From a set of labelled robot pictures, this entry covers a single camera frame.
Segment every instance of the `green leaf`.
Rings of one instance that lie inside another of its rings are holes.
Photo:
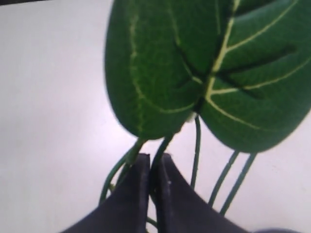
[[[311,1],[234,0],[231,8],[201,117],[229,147],[267,150],[311,107]]]
[[[106,39],[113,110],[157,139],[198,111],[227,146],[267,150],[311,107],[310,0],[115,0]]]

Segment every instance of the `artificial plant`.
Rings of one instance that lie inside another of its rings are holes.
[[[164,138],[156,163],[195,115],[193,187],[199,118],[235,151],[211,205],[239,152],[250,154],[224,215],[257,154],[285,139],[310,110],[310,15],[310,0],[114,0],[105,80],[116,117],[137,142],[109,174],[101,201],[145,142]]]

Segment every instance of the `white background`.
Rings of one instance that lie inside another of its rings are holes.
[[[0,232],[56,233],[93,210],[134,137],[111,111],[103,75],[111,0],[0,7]],[[197,192],[208,199],[232,151],[203,126]],[[227,217],[248,230],[311,232],[311,117],[260,154]],[[168,152],[190,180],[194,123]],[[143,151],[154,154],[159,142]],[[220,191],[219,210],[247,158]]]

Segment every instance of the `white floor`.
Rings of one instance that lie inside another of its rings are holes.
[[[134,137],[116,121],[103,76],[111,0],[0,7],[0,232],[56,233],[97,205],[103,181]],[[203,125],[197,192],[208,199],[232,151]],[[227,212],[248,230],[311,231],[311,116],[256,159]],[[168,151],[189,180],[194,123]],[[154,153],[159,142],[148,143]],[[221,189],[219,210],[247,155]]]

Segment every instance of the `white surface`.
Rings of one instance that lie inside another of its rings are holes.
[[[96,207],[103,181],[134,138],[116,121],[102,56],[111,0],[0,7],[0,232],[55,233]],[[197,191],[208,199],[232,151],[203,125]],[[168,151],[190,179],[194,123]],[[249,230],[311,232],[311,117],[256,159],[227,217]],[[159,142],[148,143],[154,153]],[[216,200],[219,210],[246,155]]]

